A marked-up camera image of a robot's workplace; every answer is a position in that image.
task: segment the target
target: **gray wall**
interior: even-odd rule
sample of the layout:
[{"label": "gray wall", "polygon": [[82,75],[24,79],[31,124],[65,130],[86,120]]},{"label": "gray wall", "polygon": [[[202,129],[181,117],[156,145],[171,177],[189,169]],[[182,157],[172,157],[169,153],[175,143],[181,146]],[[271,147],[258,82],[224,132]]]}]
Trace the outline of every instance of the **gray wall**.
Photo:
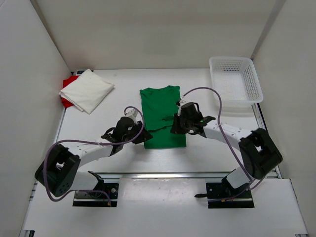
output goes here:
[{"label": "gray wall", "polygon": [[17,237],[70,72],[28,0],[0,6],[0,236]]},{"label": "gray wall", "polygon": [[311,236],[316,236],[316,1],[287,0],[254,63],[268,131],[283,154]]},{"label": "gray wall", "polygon": [[71,70],[208,68],[251,57],[275,0],[37,0]]}]

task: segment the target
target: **laundry basket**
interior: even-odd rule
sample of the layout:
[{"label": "laundry basket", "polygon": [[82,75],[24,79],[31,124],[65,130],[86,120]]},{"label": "laundry basket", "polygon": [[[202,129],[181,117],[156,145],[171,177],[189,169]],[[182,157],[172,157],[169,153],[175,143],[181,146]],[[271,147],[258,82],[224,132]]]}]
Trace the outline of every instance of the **laundry basket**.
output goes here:
[{"label": "laundry basket", "polygon": [[249,58],[211,57],[212,87],[220,94],[223,107],[248,107],[263,100],[258,76]]}]

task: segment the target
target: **white table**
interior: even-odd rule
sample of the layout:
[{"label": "white table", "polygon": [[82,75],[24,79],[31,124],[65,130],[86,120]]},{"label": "white table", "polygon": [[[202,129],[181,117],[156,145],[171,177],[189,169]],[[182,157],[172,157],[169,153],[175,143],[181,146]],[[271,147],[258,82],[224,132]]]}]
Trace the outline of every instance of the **white table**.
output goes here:
[{"label": "white table", "polygon": [[[66,110],[58,140],[94,140],[123,116],[128,105],[141,108],[139,89],[179,85],[181,94],[197,86],[210,86],[209,69],[96,70],[114,83],[115,89],[91,114],[71,107]],[[186,101],[200,104],[204,116],[216,117],[218,109],[208,90],[195,91]],[[222,122],[256,129],[252,111],[226,114]],[[109,158],[80,170],[95,172],[229,172],[237,167],[227,145],[198,136],[187,136],[187,147],[145,150],[128,144]],[[24,226],[35,237],[171,237],[263,236],[306,234],[289,180],[265,179],[253,194],[255,208],[208,209],[204,179],[120,179],[116,208],[72,207],[73,195],[51,202],[39,184]]]}]

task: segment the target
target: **green t-shirt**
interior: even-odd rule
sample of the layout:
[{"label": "green t-shirt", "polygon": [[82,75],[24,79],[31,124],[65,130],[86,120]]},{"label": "green t-shirt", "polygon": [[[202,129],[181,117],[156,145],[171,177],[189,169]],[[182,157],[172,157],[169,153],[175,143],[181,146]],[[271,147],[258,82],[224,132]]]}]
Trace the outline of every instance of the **green t-shirt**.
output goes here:
[{"label": "green t-shirt", "polygon": [[140,90],[145,128],[153,136],[146,141],[145,149],[175,148],[186,146],[186,136],[170,133],[173,115],[178,112],[179,86]]}]

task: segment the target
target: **white cloth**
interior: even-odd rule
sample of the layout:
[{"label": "white cloth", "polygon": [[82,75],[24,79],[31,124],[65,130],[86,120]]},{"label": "white cloth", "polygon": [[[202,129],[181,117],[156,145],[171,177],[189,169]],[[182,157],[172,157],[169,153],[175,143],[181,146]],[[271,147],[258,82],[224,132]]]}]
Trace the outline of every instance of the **white cloth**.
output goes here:
[{"label": "white cloth", "polygon": [[113,87],[113,84],[88,69],[77,80],[63,88],[59,95],[74,104],[81,112],[86,111],[90,114]]}]

